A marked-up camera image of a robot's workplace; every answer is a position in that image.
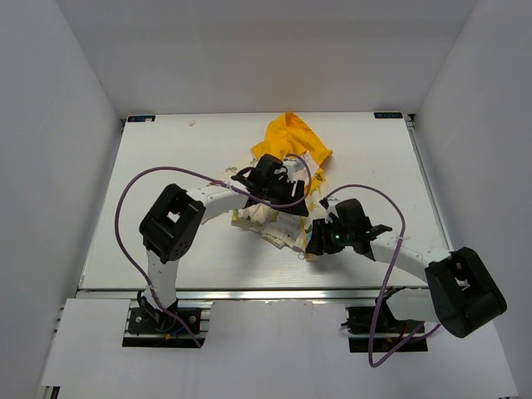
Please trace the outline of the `yellow cream printed child jacket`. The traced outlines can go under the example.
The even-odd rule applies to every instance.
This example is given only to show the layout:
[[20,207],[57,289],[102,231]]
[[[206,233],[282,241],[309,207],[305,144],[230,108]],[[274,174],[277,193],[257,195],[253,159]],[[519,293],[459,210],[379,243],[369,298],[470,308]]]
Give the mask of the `yellow cream printed child jacket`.
[[[305,199],[309,216],[286,214],[257,204],[244,210],[235,210],[231,224],[260,234],[278,249],[287,247],[296,252],[304,252],[310,240],[313,220],[325,216],[325,210],[319,200],[330,192],[330,188],[323,167],[333,152],[299,116],[292,112],[284,113],[268,125],[264,140],[226,168],[220,179],[229,180],[244,167],[255,166],[259,157],[265,154],[278,159],[288,154],[296,154],[304,159],[307,172],[313,177],[310,194]],[[305,260],[313,258],[312,255],[305,254]]]

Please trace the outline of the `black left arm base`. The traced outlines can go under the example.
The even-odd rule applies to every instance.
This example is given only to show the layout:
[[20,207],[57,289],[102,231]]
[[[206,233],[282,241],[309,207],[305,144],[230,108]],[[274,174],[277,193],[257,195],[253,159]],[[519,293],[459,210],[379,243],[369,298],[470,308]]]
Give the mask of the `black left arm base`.
[[152,306],[139,291],[136,304],[127,313],[122,347],[199,349],[207,334],[207,310],[179,307],[176,300],[168,309],[175,317]]

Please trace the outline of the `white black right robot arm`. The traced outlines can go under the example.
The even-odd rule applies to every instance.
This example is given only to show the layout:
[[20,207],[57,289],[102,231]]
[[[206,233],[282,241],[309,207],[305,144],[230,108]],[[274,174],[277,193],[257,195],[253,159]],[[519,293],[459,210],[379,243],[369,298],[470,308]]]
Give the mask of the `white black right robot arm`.
[[393,264],[426,283],[425,288],[391,288],[375,311],[377,325],[395,331],[406,320],[439,323],[464,338],[507,310],[507,302],[479,254],[431,248],[374,225],[357,199],[321,200],[325,217],[313,221],[306,253],[336,254],[351,248],[371,261]]

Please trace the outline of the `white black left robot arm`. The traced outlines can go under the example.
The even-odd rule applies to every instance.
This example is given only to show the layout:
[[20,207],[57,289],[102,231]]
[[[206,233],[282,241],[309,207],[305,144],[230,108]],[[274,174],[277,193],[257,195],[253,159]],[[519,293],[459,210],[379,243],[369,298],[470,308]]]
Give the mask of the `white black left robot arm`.
[[228,180],[197,190],[176,184],[164,188],[140,223],[140,234],[148,259],[149,283],[143,297],[150,304],[147,322],[159,332],[175,324],[175,282],[180,259],[190,250],[205,221],[223,213],[266,204],[276,210],[307,216],[305,198],[312,173],[307,165],[297,177],[295,160],[264,155]]

